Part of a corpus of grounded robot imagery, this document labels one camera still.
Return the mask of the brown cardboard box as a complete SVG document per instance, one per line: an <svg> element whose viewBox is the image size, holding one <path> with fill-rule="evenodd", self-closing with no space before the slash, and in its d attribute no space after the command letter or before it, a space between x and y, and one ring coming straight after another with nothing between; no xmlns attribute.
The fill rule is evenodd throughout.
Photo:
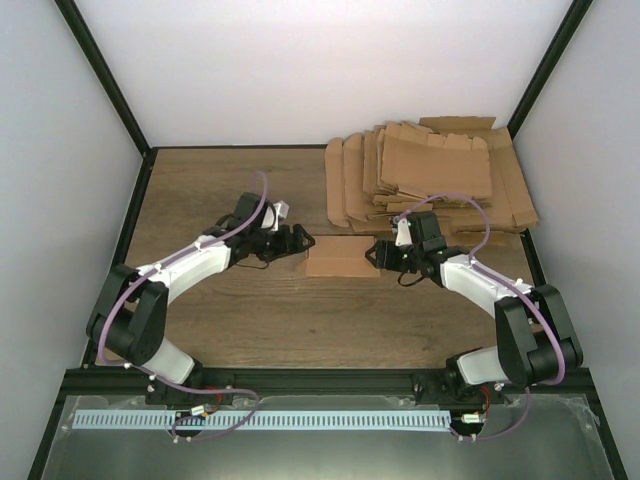
<svg viewBox="0 0 640 480"><path fill-rule="evenodd" d="M380 271L365 258L374 244L373 236L317 236L298 270L315 278L379 278Z"/></svg>

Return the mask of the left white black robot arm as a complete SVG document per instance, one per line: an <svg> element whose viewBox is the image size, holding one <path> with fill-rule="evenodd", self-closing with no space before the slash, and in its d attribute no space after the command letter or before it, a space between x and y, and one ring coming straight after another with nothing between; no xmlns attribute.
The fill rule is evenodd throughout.
<svg viewBox="0 0 640 480"><path fill-rule="evenodd" d="M109 350L125 365L169 382L181 403L204 392L198 362L165 335L170 304L201 281L254 256L266 265L307 252L315 239L300 224L285 223L289 206L265 196L242 194L233 212L177 252L154 263L109 271L86 327L98 356Z"/></svg>

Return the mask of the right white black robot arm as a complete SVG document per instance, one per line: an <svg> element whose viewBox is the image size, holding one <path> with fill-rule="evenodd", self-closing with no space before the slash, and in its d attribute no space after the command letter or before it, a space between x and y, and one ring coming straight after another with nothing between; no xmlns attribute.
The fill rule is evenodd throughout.
<svg viewBox="0 0 640 480"><path fill-rule="evenodd" d="M519 388L558 384L582 366L583 350L557 288L510 279L448 245L432 212L411 213L392 225L395 238L378 240L365 253L375 268L430 280L471 301L495 322L495 346L447 360L444 389L451 400L468 402L489 383Z"/></svg>

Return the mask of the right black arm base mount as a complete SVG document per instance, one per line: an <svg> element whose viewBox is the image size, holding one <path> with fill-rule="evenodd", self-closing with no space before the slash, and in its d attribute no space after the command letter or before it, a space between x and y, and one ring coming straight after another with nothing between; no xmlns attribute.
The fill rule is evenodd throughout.
<svg viewBox="0 0 640 480"><path fill-rule="evenodd" d="M414 397L420 404L480 406L486 400L501 404L505 397L488 385L466 385L447 369L418 370L411 375Z"/></svg>

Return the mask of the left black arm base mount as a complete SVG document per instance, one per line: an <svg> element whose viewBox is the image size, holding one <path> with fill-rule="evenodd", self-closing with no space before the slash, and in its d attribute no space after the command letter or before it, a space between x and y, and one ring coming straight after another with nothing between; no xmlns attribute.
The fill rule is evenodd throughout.
<svg viewBox="0 0 640 480"><path fill-rule="evenodd" d="M164 405L176 409L187 409L201 404L230 405L234 397L233 394L228 393L207 395L188 393L159 381L154 381L151 387L153 391L148 391L145 395L147 405Z"/></svg>

